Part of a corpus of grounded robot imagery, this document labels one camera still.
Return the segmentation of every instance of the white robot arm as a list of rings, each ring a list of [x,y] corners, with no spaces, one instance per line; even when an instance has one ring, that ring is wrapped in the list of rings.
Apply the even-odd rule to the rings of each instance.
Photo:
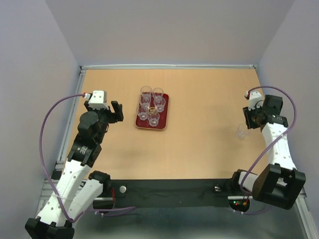
[[[85,94],[87,112],[80,117],[78,134],[73,142],[61,178],[44,208],[35,219],[30,218],[25,229],[33,239],[71,239],[81,213],[86,211],[93,200],[111,188],[108,174],[94,171],[84,187],[76,192],[84,177],[91,170],[102,148],[104,134],[110,123],[123,121],[122,105],[112,101],[114,113],[106,104],[106,92],[94,91]],[[62,201],[69,218],[66,218],[58,200]]]
[[[285,117],[280,116],[283,106],[281,97],[266,95],[263,100],[259,92],[251,92],[249,106],[243,109],[248,128],[260,128],[266,146],[279,140],[267,151],[268,166],[260,174],[239,170],[238,184],[252,192],[253,198],[277,207],[290,209],[306,181],[304,173],[297,171],[290,155]]]

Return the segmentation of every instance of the clear plastic cup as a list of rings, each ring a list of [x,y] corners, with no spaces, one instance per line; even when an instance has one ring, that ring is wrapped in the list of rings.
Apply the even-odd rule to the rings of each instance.
[[[159,113],[164,111],[165,104],[166,100],[164,98],[161,98],[159,101],[154,99],[154,106]]]
[[[154,101],[159,102],[164,95],[164,91],[162,88],[155,88],[152,90],[152,95],[153,95]]]
[[[143,107],[143,109],[147,110],[150,107],[151,104],[151,98],[140,96],[140,105]]]
[[[239,124],[238,128],[237,128],[237,131],[236,131],[236,137],[240,138],[240,139],[243,139],[243,138],[245,138],[248,135],[249,135],[249,131],[248,131],[248,128],[247,128],[246,124],[245,123]]]
[[[148,110],[144,109],[142,106],[138,106],[136,108],[136,113],[138,114],[140,120],[147,120],[148,119]]]
[[[152,127],[156,127],[159,124],[160,115],[158,112],[148,115],[149,124]]]
[[[142,97],[144,99],[151,101],[151,98],[152,98],[152,89],[151,89],[151,87],[143,86],[140,91],[141,91],[141,95],[142,95]]]

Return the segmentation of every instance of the drinking glass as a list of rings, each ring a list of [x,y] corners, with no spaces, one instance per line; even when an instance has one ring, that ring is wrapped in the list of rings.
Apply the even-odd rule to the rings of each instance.
[[[151,104],[151,98],[144,98],[143,96],[140,96],[140,105],[143,107],[143,109],[147,110],[150,107]]]
[[[152,95],[153,95],[153,98],[154,98],[154,102],[159,102],[163,95],[164,95],[164,91],[162,88],[155,88],[153,89],[152,91]]]
[[[136,108],[136,113],[138,113],[140,120],[147,120],[148,110],[144,109],[142,106]]]
[[[159,124],[160,115],[158,112],[148,115],[149,124],[152,127],[156,127]]]
[[[141,95],[144,99],[146,100],[150,100],[151,101],[151,97],[152,97],[152,89],[149,86],[143,86],[141,88]]]
[[[164,111],[165,104],[166,100],[164,98],[161,98],[158,102],[154,99],[154,106],[159,113]]]

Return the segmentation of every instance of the tabletop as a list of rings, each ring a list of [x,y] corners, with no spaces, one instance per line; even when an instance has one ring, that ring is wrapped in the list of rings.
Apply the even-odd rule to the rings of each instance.
[[[107,101],[123,104],[124,121],[109,126],[92,171],[112,179],[230,178],[248,169],[264,150],[259,129],[236,137],[245,122],[247,90],[259,86],[254,69],[87,70],[82,91],[104,90]],[[140,88],[160,87],[169,95],[166,128],[135,126]],[[84,99],[76,109],[68,151],[77,133]],[[267,165],[264,157],[253,172]]]

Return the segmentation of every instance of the purple cable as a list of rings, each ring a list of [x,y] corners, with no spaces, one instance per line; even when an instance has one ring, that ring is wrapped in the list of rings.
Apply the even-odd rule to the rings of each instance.
[[[244,188],[243,188],[243,184],[246,180],[246,178],[248,177],[248,175],[251,173],[251,171],[253,170],[253,168],[256,166],[256,164],[260,161],[260,159],[265,155],[265,153],[271,149],[272,146],[275,145],[275,143],[277,143],[282,136],[286,135],[294,126],[295,126],[295,123],[296,123],[296,120],[297,120],[297,109],[296,109],[296,105],[295,105],[295,102],[293,101],[293,99],[286,93],[284,92],[283,90],[277,88],[277,87],[274,87],[274,86],[257,86],[257,87],[254,87],[252,89],[250,89],[248,91],[248,95],[250,95],[250,92],[255,90],[255,89],[259,89],[259,88],[270,88],[270,89],[275,89],[277,91],[280,91],[281,93],[283,93],[285,96],[287,96],[287,98],[290,100],[291,104],[293,105],[293,108],[294,108],[294,120],[291,124],[291,126],[289,126],[287,128],[287,130],[285,132],[282,133],[282,135],[278,136],[271,144],[268,145],[267,148],[265,148],[265,150],[258,156],[258,158],[256,159],[256,161],[253,163],[253,165],[251,165],[251,167],[248,169],[248,171],[246,172],[245,176],[243,177],[243,180],[241,181],[241,184],[240,184],[240,190],[243,191],[244,193],[248,193]]]
[[[111,217],[115,217],[115,216],[122,216],[126,213],[130,213],[131,211],[133,211],[135,209],[135,207],[127,207],[127,208],[117,208],[117,209],[99,209],[99,210],[94,210],[94,209],[89,209],[89,210],[86,210],[84,212],[81,212],[79,215],[77,215],[75,217],[75,219],[72,219],[69,217],[64,205],[63,205],[63,202],[61,200],[61,198],[59,197],[59,192],[58,190],[56,189],[54,183],[52,182],[52,179],[48,173],[48,170],[46,169],[45,167],[45,164],[44,164],[44,158],[43,158],[43,151],[42,151],[42,137],[43,137],[43,130],[44,130],[44,126],[45,126],[45,123],[50,115],[50,113],[53,111],[53,109],[59,104],[61,103],[62,101],[64,100],[67,100],[69,98],[73,98],[73,97],[78,97],[78,96],[81,96],[81,97],[84,97],[85,94],[76,94],[76,95],[72,95],[72,96],[67,96],[67,97],[64,97],[62,99],[60,99],[59,101],[57,101],[48,111],[48,113],[46,113],[46,116],[44,117],[44,120],[43,120],[43,123],[42,123],[42,126],[41,126],[41,131],[40,131],[40,138],[39,138],[39,151],[40,151],[40,160],[41,160],[41,164],[42,164],[42,167],[43,167],[43,170],[44,170],[44,173],[49,181],[49,184],[51,185],[52,189],[53,189],[53,192],[57,195],[57,200],[60,204],[60,207],[61,207],[61,210],[65,216],[65,218],[70,222],[70,223],[74,223],[76,222],[85,212],[121,212],[121,211],[126,211],[126,212],[123,212],[123,213],[119,213],[119,214],[116,214],[116,215],[110,215]]]

